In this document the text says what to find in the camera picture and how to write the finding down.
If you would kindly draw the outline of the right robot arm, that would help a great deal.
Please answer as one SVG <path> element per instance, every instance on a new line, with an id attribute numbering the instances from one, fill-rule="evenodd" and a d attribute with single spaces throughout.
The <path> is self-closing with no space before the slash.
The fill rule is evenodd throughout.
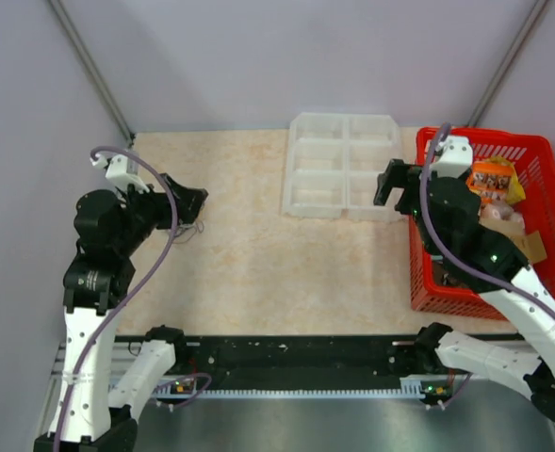
<path id="1" fill-rule="evenodd" d="M 415 340 L 417 365 L 489 379 L 524 396 L 555 423 L 555 299 L 523 252 L 506 235 L 483 226 L 480 197 L 460 178 L 424 174 L 419 165 L 391 160 L 377 178 L 374 204 L 401 189 L 395 209 L 420 232 L 424 250 L 495 308 L 531 346 L 519 352 L 494 346 L 434 322 Z"/>

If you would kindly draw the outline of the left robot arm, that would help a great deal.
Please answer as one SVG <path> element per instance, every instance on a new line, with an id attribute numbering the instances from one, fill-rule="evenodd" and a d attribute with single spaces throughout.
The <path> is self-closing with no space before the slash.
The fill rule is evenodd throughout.
<path id="1" fill-rule="evenodd" d="M 119 305 L 135 274 L 131 256 L 154 230 L 191 225 L 208 193 L 161 174 L 152 186 L 94 190 L 75 207 L 76 255 L 64 278 L 66 347 L 59 402 L 36 451 L 131 451 L 139 417 L 167 374 L 192 371 L 184 333 L 153 327 L 116 385 L 110 369 Z"/>

